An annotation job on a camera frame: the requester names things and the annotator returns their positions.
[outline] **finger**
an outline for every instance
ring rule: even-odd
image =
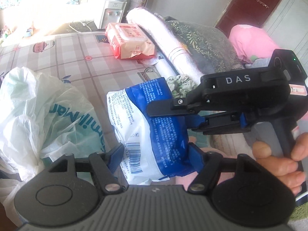
[[[196,144],[197,138],[194,137],[194,136],[189,136],[189,137],[188,137],[188,142],[192,142],[192,143]]]
[[[233,177],[234,177],[234,173],[221,173],[217,185]]]
[[[272,150],[267,143],[258,141],[252,145],[252,154],[256,159],[261,159],[271,156]]]
[[[223,155],[223,157],[228,157],[223,151],[220,151],[219,149],[216,148],[212,148],[212,147],[202,147],[200,148],[203,152],[216,152],[216,153],[220,153]]]
[[[291,151],[291,158],[294,161],[301,161],[308,156],[308,133],[300,135]]]
[[[257,159],[257,162],[275,176],[284,176],[293,173],[298,168],[298,163],[288,158],[267,157]]]
[[[301,192],[301,186],[291,188],[294,195],[297,195]]]
[[[295,171],[285,176],[277,176],[277,178],[287,187],[294,188],[300,186],[306,180],[306,174],[301,171]]]
[[[175,182],[177,185],[183,185],[185,190],[188,189],[188,186],[193,182],[193,180],[196,178],[196,176],[198,175],[197,172],[193,172],[189,175],[180,177],[180,176],[176,176],[175,177]]]

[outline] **label sticker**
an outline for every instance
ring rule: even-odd
[[[308,95],[306,87],[304,85],[295,85],[295,84],[290,84],[291,88],[291,95],[302,95],[306,96]]]

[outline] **white plastic bag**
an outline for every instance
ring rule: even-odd
[[[5,76],[0,111],[0,158],[5,162],[0,169],[19,173],[23,181],[0,180],[0,201],[7,216],[20,225],[14,195],[44,169],[41,159],[105,151],[103,132],[93,106],[75,87],[24,67]]]

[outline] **wooden door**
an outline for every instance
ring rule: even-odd
[[[0,203],[0,231],[15,231],[17,227],[7,218],[3,205]]]
[[[280,0],[232,0],[217,24],[227,37],[233,26],[249,24],[261,28]]]

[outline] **screw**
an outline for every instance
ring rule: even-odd
[[[158,187],[152,189],[152,192],[154,192],[154,193],[157,193],[158,191],[160,191],[160,189]]]
[[[115,191],[118,191],[120,188],[121,188],[121,186],[119,184],[116,184],[116,183],[110,183],[110,184],[107,184],[105,186],[105,189],[108,192],[115,192]]]
[[[203,191],[204,189],[205,189],[205,186],[199,183],[193,184],[190,186],[190,190],[194,192],[200,192],[200,191]]]

